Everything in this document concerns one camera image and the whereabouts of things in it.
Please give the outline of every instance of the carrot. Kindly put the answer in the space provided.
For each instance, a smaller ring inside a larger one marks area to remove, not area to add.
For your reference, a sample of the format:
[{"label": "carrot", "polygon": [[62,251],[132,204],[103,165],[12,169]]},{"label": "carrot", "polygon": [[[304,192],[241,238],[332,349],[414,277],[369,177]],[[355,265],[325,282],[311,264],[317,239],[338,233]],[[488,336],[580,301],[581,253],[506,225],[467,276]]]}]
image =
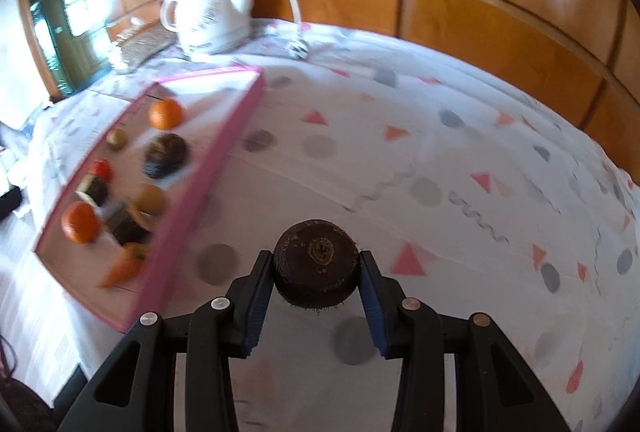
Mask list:
[{"label": "carrot", "polygon": [[143,247],[143,245],[137,243],[125,244],[122,253],[111,265],[111,268],[108,269],[98,287],[112,287],[118,282],[133,279],[140,273],[145,253],[146,247]]}]

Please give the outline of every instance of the white bedsheet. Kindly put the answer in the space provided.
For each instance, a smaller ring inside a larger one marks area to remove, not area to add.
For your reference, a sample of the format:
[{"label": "white bedsheet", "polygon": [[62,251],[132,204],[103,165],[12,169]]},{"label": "white bedsheet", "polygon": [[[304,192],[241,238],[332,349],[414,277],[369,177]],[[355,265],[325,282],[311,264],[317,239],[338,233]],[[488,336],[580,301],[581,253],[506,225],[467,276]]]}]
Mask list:
[{"label": "white bedsheet", "polygon": [[[328,219],[408,295],[444,314],[491,314],[569,425],[604,430],[640,372],[629,176],[584,133],[473,66],[380,35],[305,28],[308,62],[285,58],[289,23],[257,22],[233,55],[191,64],[171,48],[47,111],[29,156],[36,224],[95,136],[154,77],[261,66],[270,90],[212,192],[163,314],[223,294],[289,225]],[[209,284],[207,257],[218,272]],[[118,335],[68,307],[92,374]],[[388,430],[399,367],[365,353],[361,317],[357,295],[320,315],[274,295],[260,345],[232,366],[249,402],[241,421]]]}]

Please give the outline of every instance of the toy food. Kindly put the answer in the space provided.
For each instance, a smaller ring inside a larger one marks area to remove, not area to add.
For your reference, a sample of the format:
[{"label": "toy food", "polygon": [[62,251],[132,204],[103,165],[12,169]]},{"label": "toy food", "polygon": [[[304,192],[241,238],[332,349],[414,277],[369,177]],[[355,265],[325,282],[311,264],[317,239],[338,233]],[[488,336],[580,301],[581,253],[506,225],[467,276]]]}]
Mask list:
[{"label": "toy food", "polygon": [[183,119],[184,109],[172,98],[163,98],[149,107],[149,123],[161,131],[177,127]]},{"label": "toy food", "polygon": [[146,148],[142,172],[151,179],[161,179],[184,164],[187,152],[187,144],[180,136],[163,133]]},{"label": "toy food", "polygon": [[105,159],[97,159],[89,167],[89,173],[95,174],[102,178],[105,183],[109,183],[113,178],[113,170],[111,170],[111,165]]},{"label": "toy food", "polygon": [[118,282],[133,279],[140,273],[148,247],[139,243],[126,243],[117,260],[108,269],[98,287],[111,287]]},{"label": "toy food", "polygon": [[104,224],[120,246],[140,243],[151,233],[150,222],[129,200],[109,206],[105,210]]},{"label": "toy food", "polygon": [[159,216],[166,207],[164,190],[159,186],[145,183],[140,185],[134,204],[138,210],[150,216]]},{"label": "toy food", "polygon": [[127,145],[127,133],[119,127],[112,129],[107,133],[107,145],[111,151],[119,151]]},{"label": "toy food", "polygon": [[100,176],[86,174],[76,189],[76,194],[85,203],[101,207],[109,196],[109,187]]},{"label": "toy food", "polygon": [[93,241],[100,233],[100,221],[91,205],[82,201],[71,203],[62,214],[62,231],[75,243],[85,244]]}]

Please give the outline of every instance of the blue gripper pad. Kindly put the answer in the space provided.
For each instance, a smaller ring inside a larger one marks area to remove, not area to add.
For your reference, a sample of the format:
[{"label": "blue gripper pad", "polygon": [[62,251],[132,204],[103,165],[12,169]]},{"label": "blue gripper pad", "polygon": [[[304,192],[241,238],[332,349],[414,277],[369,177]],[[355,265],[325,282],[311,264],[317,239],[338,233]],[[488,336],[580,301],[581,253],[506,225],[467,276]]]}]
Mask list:
[{"label": "blue gripper pad", "polygon": [[380,355],[385,356],[389,348],[389,340],[386,336],[385,314],[382,311],[382,305],[378,300],[378,295],[373,287],[373,281],[366,266],[360,268],[360,283],[358,284],[362,307],[367,317],[369,332],[373,344],[380,351]]},{"label": "blue gripper pad", "polygon": [[247,355],[251,354],[252,349],[258,345],[264,317],[267,314],[269,301],[271,299],[271,291],[273,290],[273,278],[266,275],[258,282],[257,289],[246,314],[246,333],[242,348]]}]

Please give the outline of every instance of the pink tray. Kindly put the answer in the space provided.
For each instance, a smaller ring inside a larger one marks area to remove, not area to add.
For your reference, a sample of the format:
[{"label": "pink tray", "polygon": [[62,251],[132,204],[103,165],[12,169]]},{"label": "pink tray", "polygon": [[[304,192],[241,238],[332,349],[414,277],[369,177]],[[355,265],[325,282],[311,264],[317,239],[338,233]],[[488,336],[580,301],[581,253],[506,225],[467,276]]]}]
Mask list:
[{"label": "pink tray", "polygon": [[[212,188],[227,152],[241,133],[264,92],[262,70],[242,66],[193,72],[159,80],[137,98],[98,139],[92,151],[60,192],[34,249],[53,277],[84,307],[113,329],[125,332],[147,311],[159,311],[170,285],[180,249]],[[153,181],[142,172],[146,144],[161,133],[148,125],[148,106],[172,96],[185,108],[185,121],[173,132],[187,141],[190,158],[178,172]],[[121,127],[129,143],[120,152],[106,146],[106,134]],[[169,208],[156,221],[149,254],[140,275],[113,288],[98,282],[121,252],[102,231],[94,243],[68,240],[60,226],[63,211],[76,201],[75,190],[95,159],[108,159],[114,170],[109,203],[135,195],[141,183],[165,190]]]}]

